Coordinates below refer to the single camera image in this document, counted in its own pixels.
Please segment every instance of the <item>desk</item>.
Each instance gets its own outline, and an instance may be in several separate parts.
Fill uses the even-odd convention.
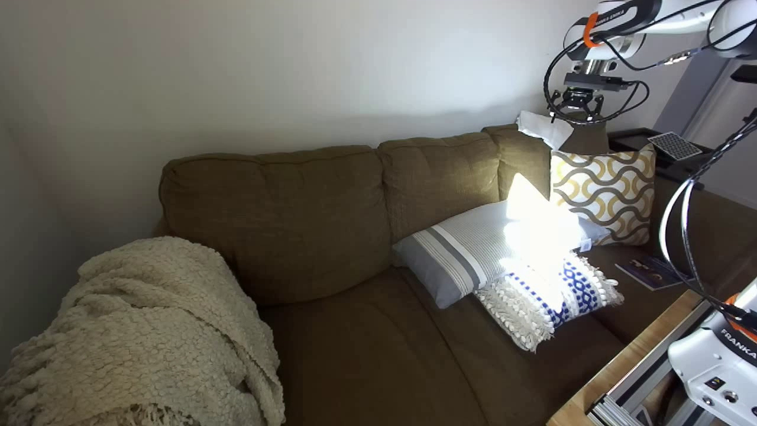
[[[701,296],[681,295],[656,323],[651,323],[624,351],[621,351],[595,380],[589,380],[552,419],[550,426],[591,425],[586,413],[622,376],[628,376],[661,342],[664,342],[696,308]]]
[[[733,258],[719,279],[722,295],[733,295],[757,278],[757,243]],[[589,380],[552,419],[550,426],[591,425],[586,413],[609,395],[651,351],[674,335],[687,331],[681,323],[693,316],[705,318],[705,305],[693,291],[685,291],[657,321],[653,321],[628,348],[622,348],[595,380]]]

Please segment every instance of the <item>cable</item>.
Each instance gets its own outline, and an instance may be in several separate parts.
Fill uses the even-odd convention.
[[[687,60],[690,60],[693,56],[698,56],[698,52],[702,52],[702,50],[712,50],[714,46],[733,39],[737,33],[740,33],[740,31],[745,31],[747,26],[754,26],[754,24],[757,24],[757,20],[737,26],[733,31],[730,31],[730,33],[722,37],[722,39],[717,39],[714,44],[705,44],[705,46],[701,46],[701,47],[696,47],[696,50],[681,50],[681,52],[676,52],[676,56],[669,56],[669,57],[664,57],[664,60],[661,60],[661,63],[653,63],[653,64],[646,64],[646,66],[635,66],[631,63],[628,63],[609,39],[601,39],[601,44],[607,44],[607,46],[612,50],[612,56],[615,56],[628,70],[631,70],[631,72],[649,72],[649,70],[657,70],[657,66],[669,66],[669,64],[676,64],[676,63],[687,63]]]
[[[607,117],[607,122],[612,122],[612,118],[617,118],[622,114],[629,114],[629,112],[640,109],[644,102],[649,102],[649,97],[653,93],[649,87],[649,84],[644,84],[644,80],[629,80],[629,84],[635,85],[631,96],[622,102],[622,106],[615,114]],[[644,87],[644,97],[636,105],[628,106],[635,99],[640,87]]]
[[[556,66],[570,50],[576,50],[579,44],[583,44],[583,41],[567,44],[567,46],[550,63],[547,74],[545,74],[545,80],[543,80],[543,93],[545,93],[545,102],[547,102],[550,112],[556,114],[560,122],[565,122],[565,123],[570,123],[570,127],[577,127],[577,129],[589,127],[589,123],[576,122],[576,118],[564,117],[564,114],[558,114],[558,112],[554,109],[554,97],[552,97],[552,93],[550,93],[550,78],[552,78],[554,66]]]
[[[681,8],[681,9],[676,9],[676,13],[664,14],[664,18],[656,20],[656,22],[651,22],[651,24],[644,24],[642,30],[635,30],[635,33],[646,31],[646,30],[651,30],[651,26],[657,26],[657,24],[663,24],[663,22],[669,22],[669,20],[674,20],[674,18],[680,18],[680,14],[687,14],[687,13],[698,9],[698,8],[702,8],[702,6],[711,6],[711,2],[717,2],[717,0],[693,2],[693,6],[689,6],[689,8]]]
[[[740,31],[745,31],[747,26],[754,26],[754,24],[757,24],[757,20],[752,20],[752,22],[747,22],[747,24],[740,24],[740,26],[737,26],[733,31],[730,31],[727,37],[717,39],[714,44],[702,46],[702,50],[712,50],[717,44],[724,44],[724,41],[733,39],[737,33],[740,33]]]
[[[689,233],[689,218],[690,218],[690,195],[696,189],[696,186],[701,183],[701,179],[727,156],[727,151],[737,149],[744,141],[747,141],[747,136],[752,136],[757,130],[757,109],[752,109],[750,117],[745,117],[745,123],[732,134],[712,155],[711,160],[689,179],[680,186],[680,189],[669,198],[663,221],[661,221],[661,231],[657,231],[657,243],[661,243],[661,252],[663,258],[672,266],[672,270],[680,274],[681,282],[693,284],[696,291],[712,304],[722,316],[732,318],[739,325],[745,325],[750,329],[757,328],[757,316],[754,312],[745,312],[737,305],[724,305],[702,282],[698,269],[696,269],[696,257],[690,248],[690,233]],[[681,247],[685,247],[685,258],[689,266],[690,278],[687,278],[669,258],[669,248],[667,248],[667,226],[669,226],[669,215],[672,209],[681,201]]]
[[[617,52],[617,47],[615,47],[610,41],[603,41],[603,44],[607,44],[607,46],[612,50],[612,56],[615,56],[628,70],[631,70],[631,72],[649,72],[649,70],[657,70],[657,66],[687,63],[687,60],[690,60],[693,56],[702,52],[702,47],[681,50],[681,52],[669,56],[669,57],[664,57],[664,60],[661,60],[661,63],[653,63],[653,64],[646,64],[646,66],[635,66],[631,63],[628,63],[628,60]]]

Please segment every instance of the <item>throw blanket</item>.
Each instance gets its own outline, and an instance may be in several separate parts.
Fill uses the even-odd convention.
[[[145,239],[78,274],[14,351],[0,425],[284,425],[272,331],[215,252]]]

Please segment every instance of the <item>brown couch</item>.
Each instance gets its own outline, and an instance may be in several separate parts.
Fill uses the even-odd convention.
[[[577,134],[567,149],[607,151],[607,138]],[[649,295],[612,269],[636,248],[595,248],[628,304],[565,325],[538,355],[476,298],[439,310],[392,269],[390,245],[504,200],[518,173],[550,189],[547,147],[514,129],[180,160],[164,170],[164,226],[217,248],[259,302],[281,355],[288,425],[545,425],[681,290]],[[657,181],[656,212],[672,188]],[[757,243],[757,213],[714,195],[701,198],[693,228],[712,282]]]

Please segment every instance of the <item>white pillow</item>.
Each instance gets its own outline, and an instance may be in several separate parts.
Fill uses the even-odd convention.
[[[565,323],[607,305],[621,305],[615,279],[576,253],[558,270],[506,260],[506,274],[476,291],[481,305],[523,351],[538,353]]]
[[[558,269],[565,252],[591,247],[579,221],[545,201],[531,213],[511,201],[486,205],[400,239],[392,252],[439,308],[499,279],[508,258]]]

